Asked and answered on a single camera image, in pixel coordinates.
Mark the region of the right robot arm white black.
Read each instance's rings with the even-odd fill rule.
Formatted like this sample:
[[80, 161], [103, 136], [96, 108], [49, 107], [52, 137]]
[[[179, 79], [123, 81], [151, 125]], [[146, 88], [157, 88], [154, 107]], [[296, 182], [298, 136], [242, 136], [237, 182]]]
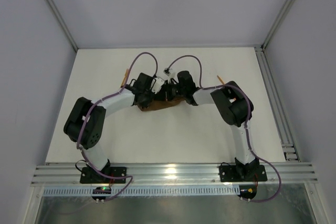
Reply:
[[158, 100], [172, 102], [182, 99], [190, 105], [214, 104], [222, 119], [232, 130], [235, 143], [235, 175], [241, 180], [252, 179], [259, 166], [251, 153], [246, 131], [252, 118], [254, 105], [238, 84], [230, 81], [214, 87], [197, 87], [188, 71], [177, 74], [177, 81], [166, 80], [158, 92]]

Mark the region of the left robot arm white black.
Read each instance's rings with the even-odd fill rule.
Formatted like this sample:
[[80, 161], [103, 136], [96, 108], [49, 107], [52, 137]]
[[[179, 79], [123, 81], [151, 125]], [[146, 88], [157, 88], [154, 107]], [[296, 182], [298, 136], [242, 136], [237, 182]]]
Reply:
[[97, 100], [80, 97], [65, 122], [64, 133], [81, 152], [87, 163], [82, 174], [100, 182], [108, 179], [123, 180], [127, 176], [115, 176], [110, 172], [110, 161], [99, 144], [105, 119], [125, 108], [139, 105], [148, 107], [165, 81], [157, 76], [140, 73], [130, 84], [124, 84], [118, 91]]

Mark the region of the brown cloth napkin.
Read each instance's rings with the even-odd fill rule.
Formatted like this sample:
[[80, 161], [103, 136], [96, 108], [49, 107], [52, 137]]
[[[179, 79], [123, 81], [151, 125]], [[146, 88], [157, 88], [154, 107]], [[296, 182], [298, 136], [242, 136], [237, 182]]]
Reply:
[[171, 108], [174, 106], [179, 105], [180, 103], [184, 102], [185, 99], [184, 98], [174, 98], [172, 101], [158, 101], [158, 100], [153, 100], [149, 106], [147, 106], [146, 108], [143, 106], [138, 105], [138, 108], [142, 111], [142, 112], [149, 112], [149, 111], [158, 111], [158, 110], [163, 110], [163, 109], [167, 109], [167, 108]]

